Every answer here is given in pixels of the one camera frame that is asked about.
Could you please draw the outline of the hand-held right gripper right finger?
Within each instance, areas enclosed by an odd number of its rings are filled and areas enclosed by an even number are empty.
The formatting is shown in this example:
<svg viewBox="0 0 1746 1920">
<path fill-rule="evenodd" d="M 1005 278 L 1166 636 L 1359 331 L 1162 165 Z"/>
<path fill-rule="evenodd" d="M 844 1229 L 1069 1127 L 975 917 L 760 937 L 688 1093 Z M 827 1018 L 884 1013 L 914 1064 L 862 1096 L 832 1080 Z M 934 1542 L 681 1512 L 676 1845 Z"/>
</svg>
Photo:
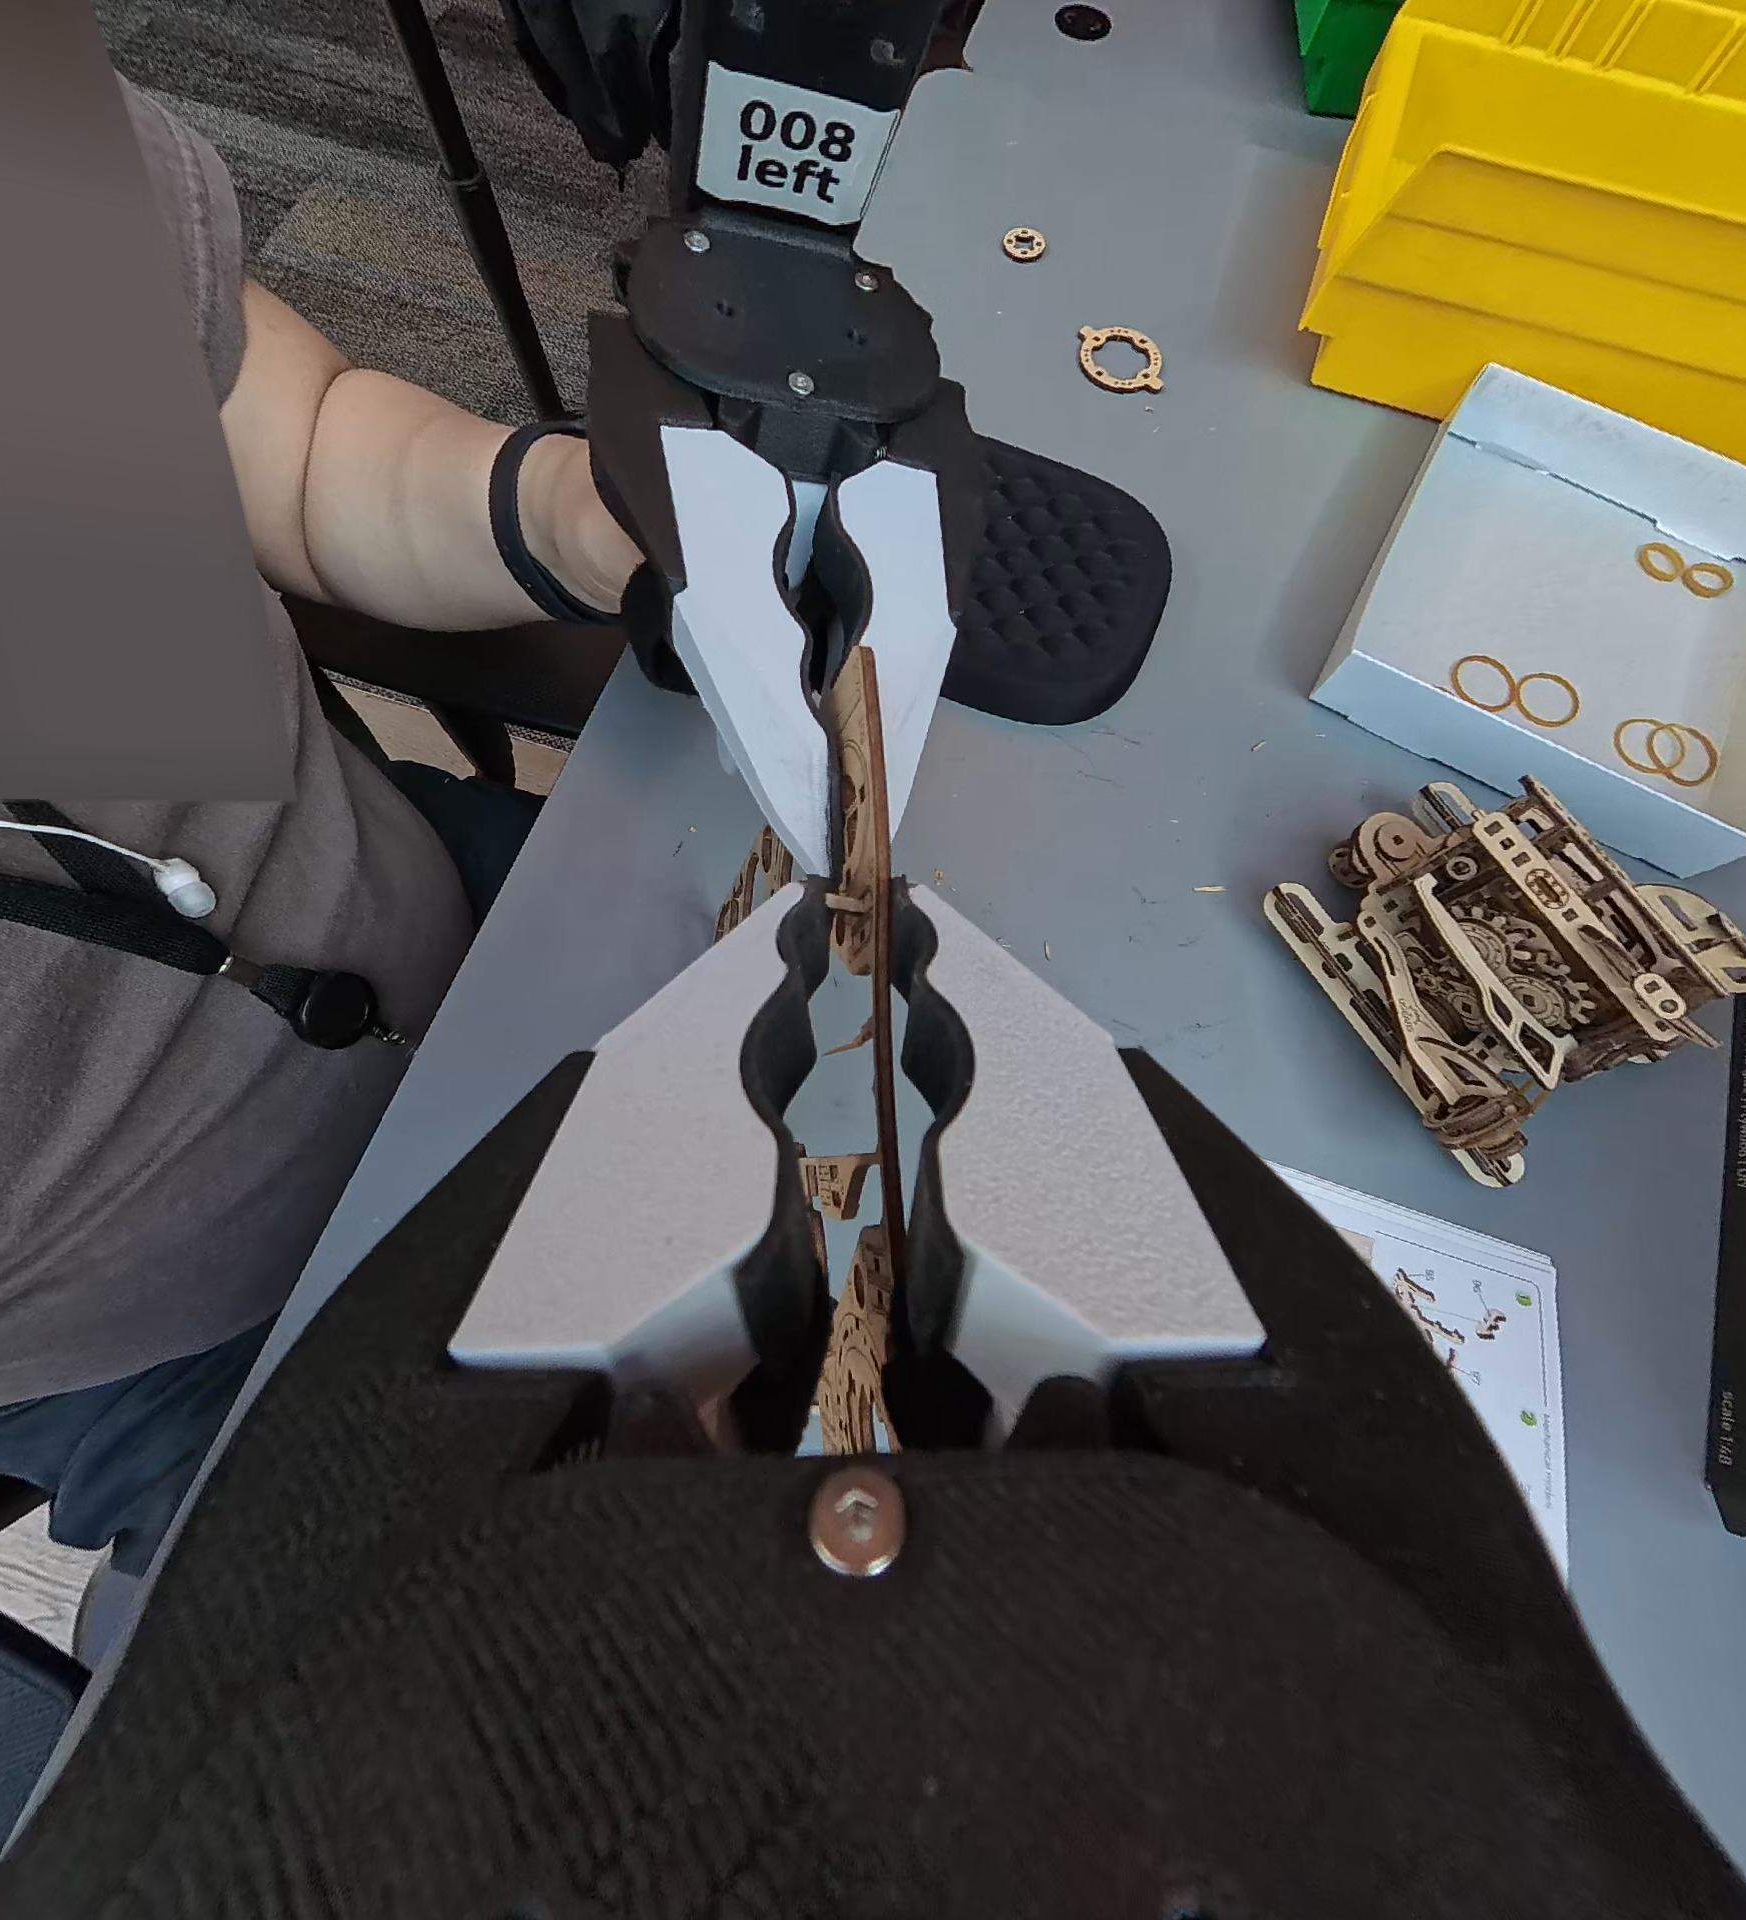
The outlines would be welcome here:
<svg viewBox="0 0 1746 1920">
<path fill-rule="evenodd" d="M 905 1445 L 1001 1445 L 1049 1380 L 1258 1359 L 1263 1324 L 1109 1032 L 934 887 L 892 887 L 892 984 L 905 1076 L 934 1112 Z"/>
</svg>

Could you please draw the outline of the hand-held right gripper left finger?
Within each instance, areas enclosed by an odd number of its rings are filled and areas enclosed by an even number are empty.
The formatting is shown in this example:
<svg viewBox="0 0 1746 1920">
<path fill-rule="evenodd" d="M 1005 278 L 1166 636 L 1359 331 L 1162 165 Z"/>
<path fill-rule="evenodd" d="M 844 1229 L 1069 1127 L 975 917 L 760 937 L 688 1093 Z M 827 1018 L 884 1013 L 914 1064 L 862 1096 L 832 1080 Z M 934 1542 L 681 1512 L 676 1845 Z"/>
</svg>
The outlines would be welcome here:
<svg viewBox="0 0 1746 1920">
<path fill-rule="evenodd" d="M 797 1453 L 832 1295 L 789 1104 L 827 965 L 827 884 L 789 884 L 596 1045 L 454 1362 L 724 1401 L 741 1450 Z"/>
</svg>

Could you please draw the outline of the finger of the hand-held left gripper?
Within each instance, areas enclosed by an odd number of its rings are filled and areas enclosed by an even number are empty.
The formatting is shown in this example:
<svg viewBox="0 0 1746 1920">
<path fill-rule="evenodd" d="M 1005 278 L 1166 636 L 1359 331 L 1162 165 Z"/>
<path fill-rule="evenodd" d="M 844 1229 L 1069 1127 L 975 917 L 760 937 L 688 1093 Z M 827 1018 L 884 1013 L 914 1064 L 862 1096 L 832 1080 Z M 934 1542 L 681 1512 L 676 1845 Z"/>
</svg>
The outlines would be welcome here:
<svg viewBox="0 0 1746 1920">
<path fill-rule="evenodd" d="M 832 597 L 826 684 L 850 647 L 872 647 L 886 787 L 910 787 L 959 636 L 940 484 L 929 469 L 877 463 L 832 488 L 819 530 L 819 581 Z"/>
<path fill-rule="evenodd" d="M 789 480 L 719 428 L 663 427 L 661 442 L 683 555 L 673 651 L 764 823 L 805 872 L 832 876 L 832 743 L 806 681 L 815 641 L 789 597 L 815 558 L 827 490 Z"/>
</svg>

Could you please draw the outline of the laser-cut plywood parts sheet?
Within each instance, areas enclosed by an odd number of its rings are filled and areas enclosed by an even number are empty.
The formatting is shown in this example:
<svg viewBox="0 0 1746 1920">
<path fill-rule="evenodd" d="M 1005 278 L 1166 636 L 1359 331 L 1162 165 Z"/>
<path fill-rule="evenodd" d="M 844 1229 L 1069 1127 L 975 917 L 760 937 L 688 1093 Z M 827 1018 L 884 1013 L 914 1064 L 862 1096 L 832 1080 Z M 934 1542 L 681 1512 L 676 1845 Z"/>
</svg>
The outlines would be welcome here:
<svg viewBox="0 0 1746 1920">
<path fill-rule="evenodd" d="M 886 740 L 878 708 L 878 668 L 868 647 L 850 649 L 832 693 L 827 729 L 835 740 L 839 798 L 839 887 L 827 898 L 832 948 L 848 973 L 868 978 L 872 1018 L 872 1088 L 878 1116 L 878 1151 L 862 1160 L 827 1160 L 819 1170 L 812 1201 L 844 1210 L 850 1170 L 884 1176 L 884 1223 L 857 1239 L 848 1289 L 835 1305 L 827 1355 L 820 1362 L 815 1405 L 827 1456 L 854 1459 L 854 1476 L 878 1482 L 878 1435 L 899 1453 L 886 1408 L 886 1362 L 892 1347 L 892 1313 L 907 1295 L 907 1215 L 896 1165 L 896 1099 L 892 1099 L 892 876 L 891 876 L 891 793 Z"/>
</svg>

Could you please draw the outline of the person's left forearm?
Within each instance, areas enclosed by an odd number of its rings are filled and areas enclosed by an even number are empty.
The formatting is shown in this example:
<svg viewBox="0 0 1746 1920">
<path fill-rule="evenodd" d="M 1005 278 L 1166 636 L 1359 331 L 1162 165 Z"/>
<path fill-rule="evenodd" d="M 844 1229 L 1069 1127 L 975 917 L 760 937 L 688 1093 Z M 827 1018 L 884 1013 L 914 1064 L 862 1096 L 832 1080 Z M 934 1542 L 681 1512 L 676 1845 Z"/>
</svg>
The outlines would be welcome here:
<svg viewBox="0 0 1746 1920">
<path fill-rule="evenodd" d="M 505 427 L 353 373 L 314 324 L 224 262 L 199 276 L 194 312 L 272 589 L 415 630 L 541 617 L 493 538 Z"/>
</svg>

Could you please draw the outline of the assembled wooden submarine model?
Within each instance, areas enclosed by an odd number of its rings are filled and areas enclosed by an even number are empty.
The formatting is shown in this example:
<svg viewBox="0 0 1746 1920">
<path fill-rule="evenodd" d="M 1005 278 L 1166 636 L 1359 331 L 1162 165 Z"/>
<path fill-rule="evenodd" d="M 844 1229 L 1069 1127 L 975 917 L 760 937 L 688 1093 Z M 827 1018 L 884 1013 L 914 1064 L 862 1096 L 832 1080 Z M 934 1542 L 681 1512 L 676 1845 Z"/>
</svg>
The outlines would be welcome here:
<svg viewBox="0 0 1746 1920">
<path fill-rule="evenodd" d="M 1487 1191 L 1525 1177 L 1528 1122 L 1564 1085 L 1719 1043 L 1697 1013 L 1746 996 L 1746 935 L 1699 895 L 1631 878 L 1565 803 L 1525 779 L 1507 807 L 1427 782 L 1365 817 L 1328 872 L 1263 913 L 1423 1127 Z"/>
</svg>

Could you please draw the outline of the person's left hand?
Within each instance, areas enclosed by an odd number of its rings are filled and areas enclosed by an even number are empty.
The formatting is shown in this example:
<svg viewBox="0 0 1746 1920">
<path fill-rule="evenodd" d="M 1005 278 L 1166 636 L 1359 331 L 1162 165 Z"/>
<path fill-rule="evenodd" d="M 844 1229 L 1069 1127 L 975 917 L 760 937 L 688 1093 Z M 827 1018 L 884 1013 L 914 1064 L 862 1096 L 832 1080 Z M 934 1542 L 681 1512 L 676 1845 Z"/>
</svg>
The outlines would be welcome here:
<svg viewBox="0 0 1746 1920">
<path fill-rule="evenodd" d="M 518 523 L 527 549 L 581 606 L 621 617 L 625 590 L 644 553 L 607 507 L 581 438 L 541 438 L 518 469 Z"/>
</svg>

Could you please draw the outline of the black padded wrist rest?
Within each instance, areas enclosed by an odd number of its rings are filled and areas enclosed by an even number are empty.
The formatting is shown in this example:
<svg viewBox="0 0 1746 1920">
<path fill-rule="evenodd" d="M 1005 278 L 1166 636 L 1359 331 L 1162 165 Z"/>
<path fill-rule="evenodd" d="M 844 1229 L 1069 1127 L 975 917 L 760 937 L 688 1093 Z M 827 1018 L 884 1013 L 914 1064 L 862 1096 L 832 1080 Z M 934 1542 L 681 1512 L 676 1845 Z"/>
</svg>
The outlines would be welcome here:
<svg viewBox="0 0 1746 1920">
<path fill-rule="evenodd" d="M 1161 520 L 1117 484 L 980 439 L 983 538 L 944 697 L 1035 729 L 1117 708 L 1150 659 L 1173 555 Z"/>
</svg>

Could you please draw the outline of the black wristband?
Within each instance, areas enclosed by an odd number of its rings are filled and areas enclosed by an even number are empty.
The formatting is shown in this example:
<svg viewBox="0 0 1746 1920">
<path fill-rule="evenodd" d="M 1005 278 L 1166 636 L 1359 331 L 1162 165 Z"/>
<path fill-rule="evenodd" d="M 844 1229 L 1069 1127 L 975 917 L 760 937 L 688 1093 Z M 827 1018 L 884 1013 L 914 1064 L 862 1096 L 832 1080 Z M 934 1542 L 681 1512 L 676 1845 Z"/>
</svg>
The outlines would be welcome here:
<svg viewBox="0 0 1746 1920">
<path fill-rule="evenodd" d="M 493 549 L 514 581 L 514 589 L 527 590 L 538 614 L 545 614 L 554 624 L 575 624 L 575 627 L 621 627 L 621 606 L 596 609 L 581 602 L 549 564 L 541 564 L 523 535 L 518 517 L 518 480 L 527 469 L 527 454 L 545 439 L 586 439 L 583 417 L 553 417 L 553 421 L 531 421 L 523 428 L 513 428 L 505 442 L 497 448 L 489 484 L 488 484 L 488 507 L 489 507 L 489 535 Z"/>
</svg>

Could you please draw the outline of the black tripod pole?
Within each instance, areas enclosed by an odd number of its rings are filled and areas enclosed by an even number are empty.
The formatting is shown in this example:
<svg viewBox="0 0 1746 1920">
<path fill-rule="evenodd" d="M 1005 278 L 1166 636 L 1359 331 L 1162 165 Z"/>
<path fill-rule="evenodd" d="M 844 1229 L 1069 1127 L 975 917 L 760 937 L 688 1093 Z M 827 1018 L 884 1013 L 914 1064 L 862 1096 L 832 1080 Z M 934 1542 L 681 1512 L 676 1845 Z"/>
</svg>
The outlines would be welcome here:
<svg viewBox="0 0 1746 1920">
<path fill-rule="evenodd" d="M 483 160 L 477 157 L 428 14 L 422 3 L 386 3 L 386 14 L 401 39 L 411 85 L 417 89 L 439 157 L 439 181 L 454 197 L 454 218 L 488 284 L 488 295 L 497 312 L 514 369 L 523 373 L 527 398 L 533 399 L 538 417 L 575 421 L 581 414 L 554 387 L 553 361 L 545 355 L 538 318 L 527 303 L 497 194 L 488 181 Z"/>
</svg>

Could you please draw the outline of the black badge reel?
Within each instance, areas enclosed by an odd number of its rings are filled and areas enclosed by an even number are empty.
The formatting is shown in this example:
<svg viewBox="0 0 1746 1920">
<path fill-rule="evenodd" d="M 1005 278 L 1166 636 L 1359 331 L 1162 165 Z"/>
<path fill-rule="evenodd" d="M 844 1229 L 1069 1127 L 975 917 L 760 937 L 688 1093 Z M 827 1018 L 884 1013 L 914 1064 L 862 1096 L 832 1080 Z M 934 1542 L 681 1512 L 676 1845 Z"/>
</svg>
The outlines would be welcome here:
<svg viewBox="0 0 1746 1920">
<path fill-rule="evenodd" d="M 407 1045 L 386 1024 L 376 988 L 357 973 L 305 973 L 289 1008 L 295 1038 L 316 1048 L 353 1048 L 361 1043 Z"/>
</svg>

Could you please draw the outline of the white instruction booklet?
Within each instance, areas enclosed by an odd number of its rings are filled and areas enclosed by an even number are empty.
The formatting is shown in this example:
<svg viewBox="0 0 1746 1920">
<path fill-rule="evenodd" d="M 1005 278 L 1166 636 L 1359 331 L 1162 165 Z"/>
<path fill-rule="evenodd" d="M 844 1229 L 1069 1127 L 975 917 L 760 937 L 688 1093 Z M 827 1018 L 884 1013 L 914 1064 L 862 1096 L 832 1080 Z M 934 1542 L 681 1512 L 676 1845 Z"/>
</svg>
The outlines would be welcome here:
<svg viewBox="0 0 1746 1920">
<path fill-rule="evenodd" d="M 1570 1574 L 1559 1276 L 1546 1254 L 1275 1168 L 1371 1264 L 1457 1380 Z"/>
</svg>

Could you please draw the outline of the person's leg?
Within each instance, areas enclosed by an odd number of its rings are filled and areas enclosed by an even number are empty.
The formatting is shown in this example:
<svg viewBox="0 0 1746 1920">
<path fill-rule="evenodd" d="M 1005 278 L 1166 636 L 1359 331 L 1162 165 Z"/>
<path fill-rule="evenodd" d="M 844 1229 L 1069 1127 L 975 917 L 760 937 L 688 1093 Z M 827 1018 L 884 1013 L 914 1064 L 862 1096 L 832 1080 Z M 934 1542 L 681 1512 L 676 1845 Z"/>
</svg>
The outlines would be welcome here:
<svg viewBox="0 0 1746 1920">
<path fill-rule="evenodd" d="M 52 1539 L 141 1578 L 213 1453 L 272 1324 L 137 1377 L 0 1408 L 0 1475 L 52 1497 Z"/>
</svg>

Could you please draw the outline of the group of tan rubber bands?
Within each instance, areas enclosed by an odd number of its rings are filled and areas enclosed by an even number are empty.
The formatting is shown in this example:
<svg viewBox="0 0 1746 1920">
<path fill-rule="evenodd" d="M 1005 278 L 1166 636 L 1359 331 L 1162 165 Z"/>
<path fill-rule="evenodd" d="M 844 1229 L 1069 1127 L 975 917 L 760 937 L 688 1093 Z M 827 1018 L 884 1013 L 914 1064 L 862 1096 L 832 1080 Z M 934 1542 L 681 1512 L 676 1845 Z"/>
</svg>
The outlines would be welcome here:
<svg viewBox="0 0 1746 1920">
<path fill-rule="evenodd" d="M 1675 585 L 1703 602 L 1724 597 L 1735 589 L 1727 564 L 1690 558 L 1667 542 L 1640 546 L 1634 565 L 1643 576 Z M 1447 669 L 1447 687 L 1465 708 L 1517 715 L 1538 731 L 1565 731 L 1583 709 L 1580 687 L 1557 669 L 1511 673 L 1507 659 L 1485 651 L 1462 657 Z M 1609 743 L 1624 773 L 1690 793 L 1712 787 L 1720 773 L 1720 747 L 1687 721 L 1624 715 Z"/>
</svg>

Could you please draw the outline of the white cardboard box tray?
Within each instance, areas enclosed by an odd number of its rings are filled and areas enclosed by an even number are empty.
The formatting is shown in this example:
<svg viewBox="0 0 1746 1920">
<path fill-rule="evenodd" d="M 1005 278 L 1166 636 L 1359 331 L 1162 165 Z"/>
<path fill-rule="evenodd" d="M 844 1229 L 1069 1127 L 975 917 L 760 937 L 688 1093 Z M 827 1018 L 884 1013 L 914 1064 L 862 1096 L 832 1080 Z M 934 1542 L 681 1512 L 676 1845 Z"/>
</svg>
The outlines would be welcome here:
<svg viewBox="0 0 1746 1920">
<path fill-rule="evenodd" d="M 1727 564 L 1703 602 L 1634 549 Z M 1462 657 L 1580 687 L 1565 731 L 1450 697 Z M 1439 427 L 1325 659 L 1316 702 L 1471 782 L 1550 787 L 1609 849 L 1670 876 L 1746 857 L 1746 466 L 1525 373 L 1487 363 Z M 1613 723 L 1703 729 L 1720 773 L 1679 788 L 1624 773 Z"/>
</svg>

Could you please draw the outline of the green plastic bin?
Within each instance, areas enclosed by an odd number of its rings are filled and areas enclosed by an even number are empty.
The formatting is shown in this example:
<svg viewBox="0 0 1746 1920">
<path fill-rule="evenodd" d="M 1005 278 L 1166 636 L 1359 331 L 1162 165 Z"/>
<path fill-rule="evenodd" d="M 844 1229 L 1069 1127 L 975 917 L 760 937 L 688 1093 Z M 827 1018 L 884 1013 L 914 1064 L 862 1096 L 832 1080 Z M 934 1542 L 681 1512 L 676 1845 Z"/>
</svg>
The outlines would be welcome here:
<svg viewBox="0 0 1746 1920">
<path fill-rule="evenodd" d="M 1400 0 L 1292 3 L 1300 89 L 1311 117 L 1359 117 L 1369 69 L 1379 57 L 1396 13 Z"/>
</svg>

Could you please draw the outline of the nested yellow plastic bins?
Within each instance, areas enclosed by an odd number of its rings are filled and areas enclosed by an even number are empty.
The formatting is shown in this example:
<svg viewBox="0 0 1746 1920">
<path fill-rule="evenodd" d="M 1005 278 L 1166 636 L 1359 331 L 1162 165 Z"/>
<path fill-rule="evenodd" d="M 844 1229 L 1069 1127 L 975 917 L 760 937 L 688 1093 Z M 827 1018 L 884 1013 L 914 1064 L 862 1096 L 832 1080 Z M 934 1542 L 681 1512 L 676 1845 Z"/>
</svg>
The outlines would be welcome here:
<svg viewBox="0 0 1746 1920">
<path fill-rule="evenodd" d="M 1746 3 L 1406 3 L 1300 327 L 1328 394 L 1503 363 L 1746 466 Z"/>
</svg>

